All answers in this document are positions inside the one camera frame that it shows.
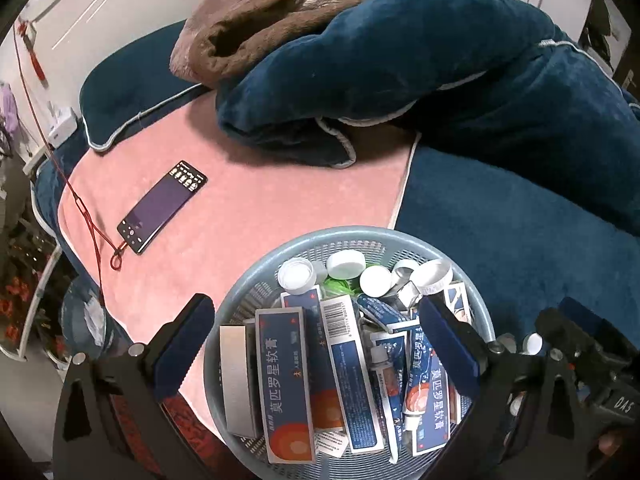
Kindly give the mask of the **person right hand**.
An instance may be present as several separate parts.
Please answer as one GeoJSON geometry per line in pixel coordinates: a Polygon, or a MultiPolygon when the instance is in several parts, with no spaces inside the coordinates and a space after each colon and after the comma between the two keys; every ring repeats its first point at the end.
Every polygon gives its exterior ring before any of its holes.
{"type": "Polygon", "coordinates": [[[599,438],[598,449],[606,457],[612,457],[624,442],[620,431],[610,431],[599,438]]]}

